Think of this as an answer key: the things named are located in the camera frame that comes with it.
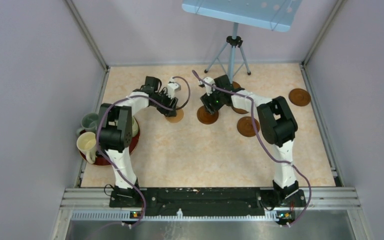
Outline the dark wooden coaster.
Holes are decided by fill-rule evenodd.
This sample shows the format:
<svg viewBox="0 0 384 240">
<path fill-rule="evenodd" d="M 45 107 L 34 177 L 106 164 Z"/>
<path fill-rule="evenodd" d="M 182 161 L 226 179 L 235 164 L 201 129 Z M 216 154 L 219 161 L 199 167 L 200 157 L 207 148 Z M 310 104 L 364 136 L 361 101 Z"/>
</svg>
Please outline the dark wooden coaster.
<svg viewBox="0 0 384 240">
<path fill-rule="evenodd" d="M 302 88 L 294 88 L 289 92 L 290 102 L 296 106 L 304 107 L 311 102 L 311 95 Z"/>
<path fill-rule="evenodd" d="M 211 114 L 206 111 L 206 108 L 204 106 L 201 106 L 196 113 L 197 119 L 205 125 L 211 125 L 214 124 L 218 118 L 219 118 L 219 112 L 216 111 L 215 113 Z"/>
<path fill-rule="evenodd" d="M 232 82 L 232 86 L 233 86 L 234 89 L 239 89 L 239 88 L 241 88 L 241 85 L 240 85 L 239 83 L 237 83 L 236 81 L 233 81 L 233 82 Z"/>
<path fill-rule="evenodd" d="M 252 124 L 252 118 L 250 116 L 240 118 L 237 122 L 236 128 L 244 137 L 251 138 L 256 135 Z"/>
<path fill-rule="evenodd" d="M 240 115 L 245 115 L 245 114 L 248 114 L 249 112 L 247 110 L 244 110 L 244 109 L 241 109 L 241 108 L 236 108 L 234 106 L 231 107 L 232 110 L 237 113 L 237 114 L 240 114 Z"/>
</svg>

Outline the light wooden coaster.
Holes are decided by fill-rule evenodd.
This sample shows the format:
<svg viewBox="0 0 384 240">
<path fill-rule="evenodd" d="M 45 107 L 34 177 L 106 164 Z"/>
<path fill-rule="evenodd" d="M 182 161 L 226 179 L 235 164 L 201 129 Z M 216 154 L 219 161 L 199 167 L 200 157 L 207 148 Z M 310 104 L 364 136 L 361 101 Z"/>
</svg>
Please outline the light wooden coaster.
<svg viewBox="0 0 384 240">
<path fill-rule="evenodd" d="M 176 110 L 176 116 L 166 116 L 165 119 L 172 124 L 180 122 L 184 117 L 184 110 Z"/>
</svg>

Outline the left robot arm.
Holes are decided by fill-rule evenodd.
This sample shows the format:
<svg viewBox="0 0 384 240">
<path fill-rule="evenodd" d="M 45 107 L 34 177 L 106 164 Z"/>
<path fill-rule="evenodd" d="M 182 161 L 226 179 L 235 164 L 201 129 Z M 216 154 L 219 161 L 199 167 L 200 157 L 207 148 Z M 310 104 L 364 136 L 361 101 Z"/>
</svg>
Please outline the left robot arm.
<svg viewBox="0 0 384 240">
<path fill-rule="evenodd" d="M 100 106 L 96 144 L 99 153 L 112 165 L 115 175 L 111 207 L 134 207 L 144 200 L 130 156 L 133 116 L 148 107 L 155 107 L 166 117 L 176 116 L 178 98 L 175 94 L 180 89 L 180 84 L 174 80 L 162 86 L 160 79 L 147 76 L 144 84 L 125 98 Z"/>
</svg>

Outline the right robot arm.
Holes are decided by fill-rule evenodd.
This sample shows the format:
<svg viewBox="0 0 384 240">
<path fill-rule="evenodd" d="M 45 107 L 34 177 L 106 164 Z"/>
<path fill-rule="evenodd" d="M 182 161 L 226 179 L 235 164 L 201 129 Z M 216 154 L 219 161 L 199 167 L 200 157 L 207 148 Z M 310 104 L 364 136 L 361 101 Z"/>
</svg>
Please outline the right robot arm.
<svg viewBox="0 0 384 240">
<path fill-rule="evenodd" d="M 287 206 L 298 192 L 299 184 L 293 169 L 293 144 L 298 131 L 297 121 L 285 97 L 264 97 L 244 88 L 234 88 L 227 75 L 199 79 L 206 93 L 200 97 L 205 110 L 213 115 L 223 106 L 244 110 L 258 117 L 260 131 L 274 151 L 273 200 Z"/>
</svg>

